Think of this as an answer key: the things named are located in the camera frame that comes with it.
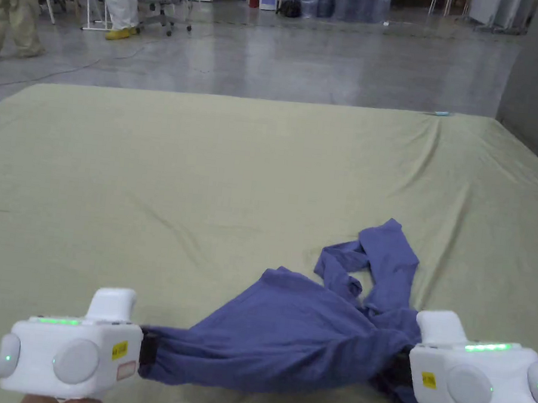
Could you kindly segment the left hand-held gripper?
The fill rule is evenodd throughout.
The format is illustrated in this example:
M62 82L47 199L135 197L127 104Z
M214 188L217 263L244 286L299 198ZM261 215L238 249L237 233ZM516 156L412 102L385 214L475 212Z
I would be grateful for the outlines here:
M0 387L58 399L101 398L136 377L144 332L131 315L137 294L101 288L80 316L30 316L0 342Z

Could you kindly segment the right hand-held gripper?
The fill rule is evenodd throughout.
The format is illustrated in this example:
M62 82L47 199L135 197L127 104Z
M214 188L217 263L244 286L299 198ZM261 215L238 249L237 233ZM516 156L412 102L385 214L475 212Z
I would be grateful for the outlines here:
M538 350L501 319L399 307L413 340L392 368L391 403L538 403Z

